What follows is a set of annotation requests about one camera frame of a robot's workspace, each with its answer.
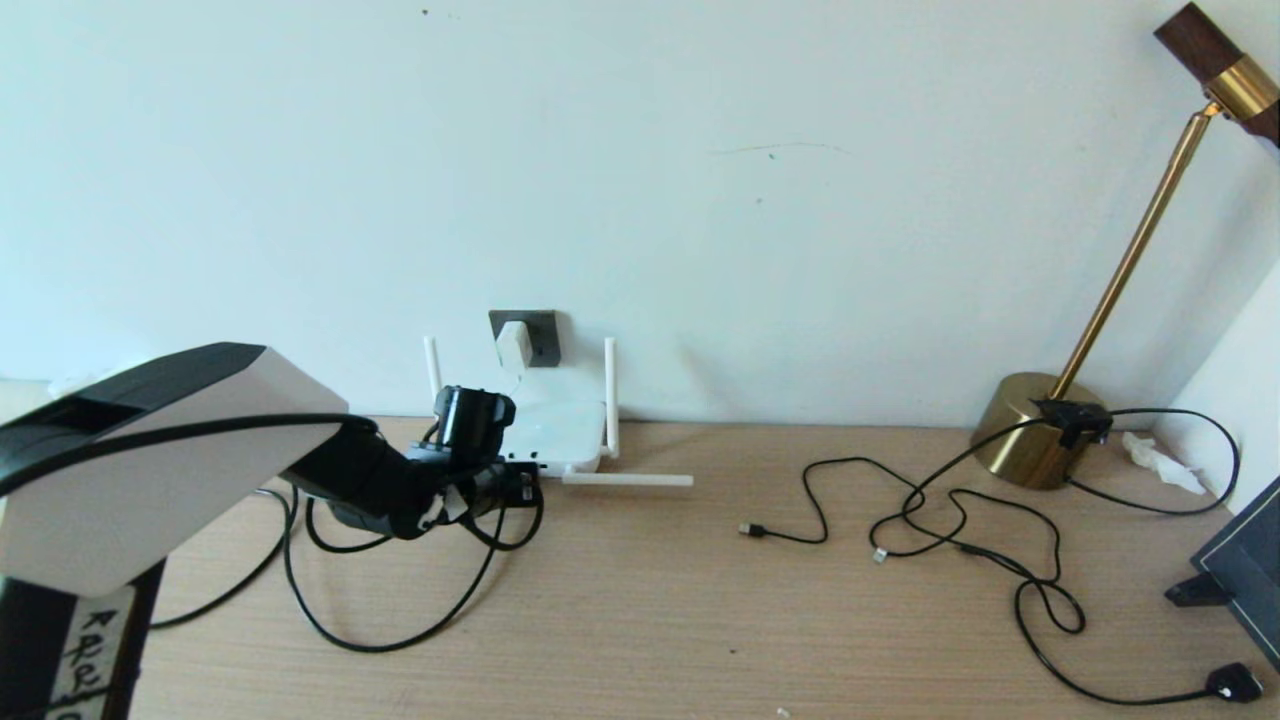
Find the dark teal printed box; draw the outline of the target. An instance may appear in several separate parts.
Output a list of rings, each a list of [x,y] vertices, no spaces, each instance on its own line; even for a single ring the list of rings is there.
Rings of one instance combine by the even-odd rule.
[[[1229,612],[1280,675],[1280,475],[1190,556],[1230,596]]]

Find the grey wall socket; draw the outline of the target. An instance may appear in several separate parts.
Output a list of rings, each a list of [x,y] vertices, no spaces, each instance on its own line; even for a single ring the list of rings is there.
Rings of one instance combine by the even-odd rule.
[[[529,369],[553,368],[561,364],[561,340],[554,310],[490,310],[488,313],[494,342],[504,322],[526,322],[532,337],[532,365]]]

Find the white power adapter block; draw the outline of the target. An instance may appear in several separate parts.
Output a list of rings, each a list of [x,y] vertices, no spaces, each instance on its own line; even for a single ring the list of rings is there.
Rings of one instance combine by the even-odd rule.
[[[504,322],[495,338],[500,368],[513,375],[522,375],[532,365],[532,337],[529,324],[521,320]]]

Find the crumpled white tissue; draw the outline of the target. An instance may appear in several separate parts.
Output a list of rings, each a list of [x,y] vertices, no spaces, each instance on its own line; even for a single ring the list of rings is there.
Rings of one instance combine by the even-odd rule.
[[[1155,437],[1125,432],[1121,436],[1121,445],[1137,466],[1153,471],[1162,483],[1193,495],[1207,493],[1196,470],[1164,452]]]

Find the black plastic clip stand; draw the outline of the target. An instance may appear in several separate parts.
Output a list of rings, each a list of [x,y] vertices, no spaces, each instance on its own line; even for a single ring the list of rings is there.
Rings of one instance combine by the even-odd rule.
[[[1171,585],[1164,597],[1175,607],[1221,607],[1234,600],[1234,593],[1226,588],[1215,574],[1202,571],[1192,578]]]

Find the white router with antennas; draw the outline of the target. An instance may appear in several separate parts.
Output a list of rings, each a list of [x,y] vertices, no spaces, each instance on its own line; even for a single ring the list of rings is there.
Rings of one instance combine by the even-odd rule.
[[[564,486],[691,488],[689,474],[603,471],[602,461],[621,456],[617,341],[604,340],[604,398],[534,404],[516,411],[504,430],[500,456],[534,462],[539,477]]]

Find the black inline lamp switch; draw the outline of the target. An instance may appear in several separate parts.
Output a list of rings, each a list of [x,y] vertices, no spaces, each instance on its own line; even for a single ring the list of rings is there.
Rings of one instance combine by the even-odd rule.
[[[1034,401],[1041,419],[1059,430],[1059,446],[1075,448],[1105,438],[1114,427],[1112,414],[1097,402],[1062,398]]]

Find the brass desk lamp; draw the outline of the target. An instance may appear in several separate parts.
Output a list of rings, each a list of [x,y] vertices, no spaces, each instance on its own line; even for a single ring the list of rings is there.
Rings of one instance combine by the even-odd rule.
[[[1188,118],[1126,249],[1062,369],[1055,374],[1019,372],[1006,375],[974,429],[970,448],[975,460],[998,479],[1021,488],[1047,491],[1065,487],[1085,451],[1111,433],[1075,448],[1060,447],[1059,430],[1041,419],[1034,401],[1062,398],[1105,406],[1096,393],[1080,386],[1078,378],[1211,123],[1229,120],[1280,152],[1280,79],[1242,49],[1198,0],[1187,0],[1155,29],[1153,36],[1196,79],[1204,105]],[[1117,413],[1108,411],[1115,420]]]

